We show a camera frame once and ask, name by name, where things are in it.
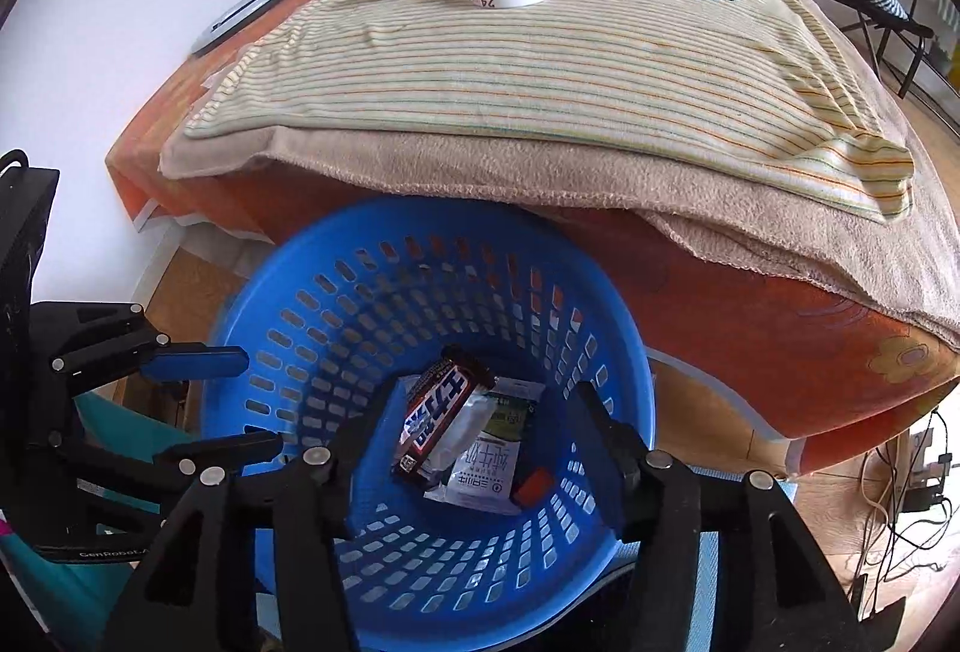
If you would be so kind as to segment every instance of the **metal screw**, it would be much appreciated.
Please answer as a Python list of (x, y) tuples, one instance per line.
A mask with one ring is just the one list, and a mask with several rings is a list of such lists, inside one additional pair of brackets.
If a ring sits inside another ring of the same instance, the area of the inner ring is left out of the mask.
[(647, 465), (657, 470), (666, 470), (673, 465), (673, 456), (667, 454), (662, 449), (654, 449), (647, 452)]
[(227, 472), (223, 468), (219, 465), (210, 465), (209, 468), (204, 468), (203, 473), (200, 474), (200, 484), (216, 487), (224, 478), (227, 478)]
[(326, 465), (330, 461), (330, 450), (326, 446), (311, 446), (304, 451), (304, 463), (307, 465)]
[(774, 489), (774, 477), (765, 470), (755, 470), (751, 473), (750, 483), (757, 489)]

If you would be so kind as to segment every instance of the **teal cloth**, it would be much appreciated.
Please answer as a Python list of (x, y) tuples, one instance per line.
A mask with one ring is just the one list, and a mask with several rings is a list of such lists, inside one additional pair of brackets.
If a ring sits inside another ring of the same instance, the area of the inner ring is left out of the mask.
[[(182, 430), (107, 401), (95, 393), (74, 399), (88, 436), (105, 449), (149, 462), (158, 451), (191, 441)], [(64, 566), (48, 563), (16, 535), (0, 536), (0, 552), (67, 652), (94, 652), (110, 610), (130, 578), (126, 563)]]

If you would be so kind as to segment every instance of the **folded blanket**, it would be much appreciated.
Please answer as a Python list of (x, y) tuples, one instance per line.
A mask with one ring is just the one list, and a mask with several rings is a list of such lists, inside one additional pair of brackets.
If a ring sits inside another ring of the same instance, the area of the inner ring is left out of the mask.
[(185, 123), (563, 140), (672, 157), (877, 222), (913, 161), (803, 0), (313, 0)]

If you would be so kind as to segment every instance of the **red object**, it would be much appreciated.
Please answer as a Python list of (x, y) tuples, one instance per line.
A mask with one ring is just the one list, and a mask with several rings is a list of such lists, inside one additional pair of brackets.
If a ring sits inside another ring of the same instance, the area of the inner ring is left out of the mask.
[(546, 468), (537, 468), (514, 492), (514, 502), (525, 509), (535, 508), (544, 502), (544, 497), (556, 483), (553, 474)]

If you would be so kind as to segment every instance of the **bed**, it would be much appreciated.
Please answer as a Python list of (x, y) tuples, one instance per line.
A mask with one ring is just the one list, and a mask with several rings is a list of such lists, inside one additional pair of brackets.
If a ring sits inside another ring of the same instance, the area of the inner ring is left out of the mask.
[[(895, 118), (899, 110), (878, 83), (870, 83), (869, 69), (850, 46), (838, 47), (847, 48), (843, 64), (851, 65), (852, 80), (867, 98), (864, 107), (877, 109), (893, 126), (905, 125), (902, 144), (917, 167), (904, 190), (904, 199), (915, 202), (913, 213), (894, 227), (768, 184), (707, 175), (689, 162), (577, 141), (422, 133), (416, 138), (424, 147), (419, 160), (433, 157), (433, 165), (445, 166), (426, 182), (416, 172), (419, 164), (404, 159), (411, 138), (389, 127), (350, 136), (289, 128), (279, 133), (275, 126), (237, 136), (184, 136), (185, 121), (248, 47), (314, 1), (322, 0), (284, 0), (213, 51), (184, 61), (136, 114), (107, 156), (133, 222), (204, 220), (234, 235), (282, 243), (320, 217), (381, 192), (519, 203), (549, 217), (603, 266), (652, 358), (721, 393), (758, 435), (788, 441), (789, 473), (826, 468), (882, 443), (952, 388), (960, 332), (949, 316), (956, 270), (955, 264), (937, 269), (934, 261), (943, 249), (960, 248), (952, 213), (923, 146), (909, 124)], [(325, 158), (316, 155), (318, 141)], [(498, 152), (493, 158), (491, 150)], [(498, 172), (504, 161), (520, 160), (549, 167), (513, 181)], [(184, 161), (194, 169), (179, 172), (176, 163)], [(457, 175), (482, 161), (482, 172)], [(619, 179), (624, 187), (589, 199), (582, 188), (565, 189), (565, 173), (583, 169), (584, 162), (607, 184)], [(698, 179), (707, 179), (709, 189), (670, 205), (664, 201), (670, 184)], [(641, 195), (640, 182), (662, 188)], [(800, 202), (787, 206), (787, 199)], [(802, 242), (796, 227), (776, 216), (750, 227), (722, 226), (716, 204), (725, 200), (733, 213), (756, 213), (751, 206), (761, 206), (773, 216), (800, 206), (808, 211)], [(916, 259), (889, 259), (896, 237), (919, 238), (908, 244), (918, 247), (910, 251)]]

